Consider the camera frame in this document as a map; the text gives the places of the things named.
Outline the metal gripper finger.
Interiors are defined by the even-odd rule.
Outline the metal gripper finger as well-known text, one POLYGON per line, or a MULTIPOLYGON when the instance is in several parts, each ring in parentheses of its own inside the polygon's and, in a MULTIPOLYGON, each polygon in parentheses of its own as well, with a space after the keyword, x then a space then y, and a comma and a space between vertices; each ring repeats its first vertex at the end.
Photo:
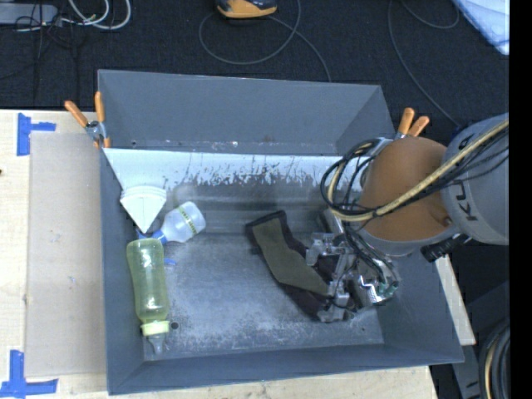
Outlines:
POLYGON ((318 320, 332 323, 352 319, 356 313, 352 295, 348 291, 337 291, 318 311, 318 320))
POLYGON ((305 261, 308 266, 315 266, 319 259, 337 254, 333 244, 335 235, 331 233, 313 233, 311 236, 312 244, 306 250, 305 261))

